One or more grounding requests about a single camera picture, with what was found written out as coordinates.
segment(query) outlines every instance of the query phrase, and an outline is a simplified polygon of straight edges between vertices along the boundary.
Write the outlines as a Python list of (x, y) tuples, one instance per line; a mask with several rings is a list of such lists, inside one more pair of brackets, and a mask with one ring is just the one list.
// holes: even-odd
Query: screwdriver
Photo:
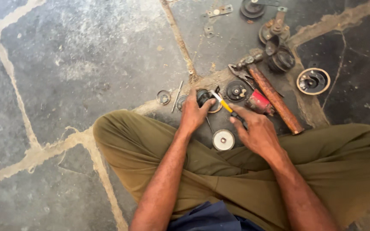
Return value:
[(231, 116), (233, 116), (233, 117), (235, 117), (235, 118), (237, 118), (239, 121), (241, 121), (242, 122), (242, 125), (243, 125), (243, 127), (246, 129), (246, 130), (248, 130), (248, 124), (246, 123), (246, 121), (244, 120), (244, 118), (242, 118), (242, 117), (240, 117), (239, 115), (238, 115), (238, 113), (236, 113), (236, 112), (234, 112), (234, 110), (232, 110), (230, 107), (229, 107), (229, 105), (224, 101), (224, 99), (223, 98), (221, 98), (215, 91), (210, 91), (211, 93), (212, 93), (212, 95), (213, 96), (215, 96), (215, 98), (219, 101), (219, 103), (221, 103), (222, 104), (222, 106), (224, 107), (224, 108), (226, 108), (230, 113), (231, 113)]

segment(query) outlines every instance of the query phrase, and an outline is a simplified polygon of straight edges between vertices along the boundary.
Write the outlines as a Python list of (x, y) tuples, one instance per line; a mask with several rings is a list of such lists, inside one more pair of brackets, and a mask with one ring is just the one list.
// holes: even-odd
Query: hand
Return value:
[(265, 115), (245, 110), (234, 104), (229, 104), (229, 106), (248, 123), (248, 130), (245, 130), (238, 119), (232, 116), (229, 119), (238, 131), (239, 139), (248, 149), (268, 162), (279, 155), (286, 154), (286, 151), (279, 145), (273, 123)]
[(192, 88), (185, 102), (182, 105), (182, 117), (179, 129), (188, 134), (192, 134), (201, 124), (203, 124), (208, 110), (215, 104), (215, 99), (209, 99), (199, 108), (197, 103), (197, 90)]

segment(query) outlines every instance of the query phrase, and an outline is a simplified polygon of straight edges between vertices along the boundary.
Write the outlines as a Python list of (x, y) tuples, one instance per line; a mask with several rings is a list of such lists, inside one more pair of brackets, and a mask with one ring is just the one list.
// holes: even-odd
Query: hammer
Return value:
[(236, 65), (237, 69), (242, 69), (247, 67), (252, 78), (260, 87), (261, 91), (268, 98), (270, 103), (275, 107), (275, 110), (279, 113), (282, 120), (291, 130), (293, 135), (301, 133), (304, 128), (296, 119), (295, 115), (286, 106), (278, 92), (273, 88), (269, 80), (264, 76), (264, 74), (257, 68), (255, 63), (258, 63), (264, 59), (262, 54), (257, 54), (254, 56), (248, 56), (245, 60), (241, 61)]

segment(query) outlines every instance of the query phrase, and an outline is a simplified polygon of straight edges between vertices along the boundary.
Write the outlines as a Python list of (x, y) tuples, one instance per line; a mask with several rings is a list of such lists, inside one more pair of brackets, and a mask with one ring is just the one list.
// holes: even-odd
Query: person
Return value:
[(214, 99), (196, 90), (178, 129), (130, 111), (97, 119), (93, 134), (138, 202), (130, 230), (340, 230), (370, 208), (370, 126), (277, 137), (264, 115), (230, 107), (245, 147), (216, 152), (192, 139)]

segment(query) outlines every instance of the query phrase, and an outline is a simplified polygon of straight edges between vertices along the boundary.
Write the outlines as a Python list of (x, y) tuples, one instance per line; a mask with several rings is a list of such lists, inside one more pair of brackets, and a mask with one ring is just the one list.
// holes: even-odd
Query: left hand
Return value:
[(208, 110), (216, 102), (216, 99), (209, 99), (199, 108), (197, 103), (197, 90), (192, 88), (185, 102), (182, 105), (182, 117), (179, 129), (188, 134), (192, 134), (201, 124), (203, 124)]

